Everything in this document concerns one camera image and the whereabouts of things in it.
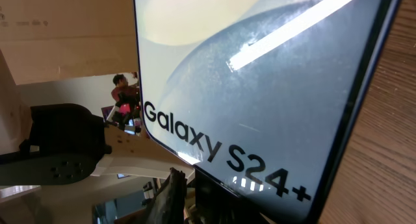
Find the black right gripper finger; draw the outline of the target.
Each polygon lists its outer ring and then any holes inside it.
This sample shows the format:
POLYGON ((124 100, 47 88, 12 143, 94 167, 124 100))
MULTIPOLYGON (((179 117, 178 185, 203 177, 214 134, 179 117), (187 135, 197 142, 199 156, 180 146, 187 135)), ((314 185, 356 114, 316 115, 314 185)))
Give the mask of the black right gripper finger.
POLYGON ((182 171, 170 168, 170 175, 146 207, 142 224, 183 224, 187 179, 182 171))

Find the Galaxy S24 smartphone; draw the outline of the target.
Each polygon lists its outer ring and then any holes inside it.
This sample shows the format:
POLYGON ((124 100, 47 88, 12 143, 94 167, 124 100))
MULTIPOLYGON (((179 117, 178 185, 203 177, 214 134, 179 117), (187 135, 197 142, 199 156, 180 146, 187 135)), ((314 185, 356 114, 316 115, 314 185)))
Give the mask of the Galaxy S24 smartphone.
POLYGON ((278 223, 316 223, 400 0, 133 0, 149 136, 278 223))

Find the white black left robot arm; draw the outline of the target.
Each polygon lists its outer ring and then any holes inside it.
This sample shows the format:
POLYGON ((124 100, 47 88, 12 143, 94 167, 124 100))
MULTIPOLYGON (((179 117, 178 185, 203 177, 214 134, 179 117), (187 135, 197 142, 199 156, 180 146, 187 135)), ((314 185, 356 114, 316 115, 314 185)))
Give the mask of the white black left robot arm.
POLYGON ((193 169, 145 136, 133 136, 76 104, 1 103, 1 184, 44 185, 42 223, 88 223, 110 173, 158 177, 164 184, 131 223, 182 223, 193 169))

